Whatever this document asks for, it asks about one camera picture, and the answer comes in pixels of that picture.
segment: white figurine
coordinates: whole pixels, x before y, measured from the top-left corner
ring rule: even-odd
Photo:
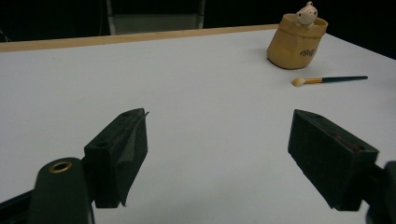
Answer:
[[[306,7],[303,7],[296,13],[295,23],[297,26],[301,24],[307,25],[306,28],[310,29],[314,25],[314,21],[318,17],[318,11],[314,7],[312,2],[306,3]]]

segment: white table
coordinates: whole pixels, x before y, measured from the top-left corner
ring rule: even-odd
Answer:
[[[396,160],[396,62],[323,36],[304,69],[266,59],[275,33],[0,53],[0,202],[48,162],[83,148],[118,114],[149,112],[148,155],[127,207],[105,223],[364,223],[330,209],[288,153],[294,109],[330,119]],[[295,77],[368,76],[299,88]]]

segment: brush handle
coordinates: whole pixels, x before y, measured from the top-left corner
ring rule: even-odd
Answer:
[[[339,81],[350,81],[350,80],[361,80],[367,79],[366,76],[361,77],[323,77],[322,82],[339,82]]]

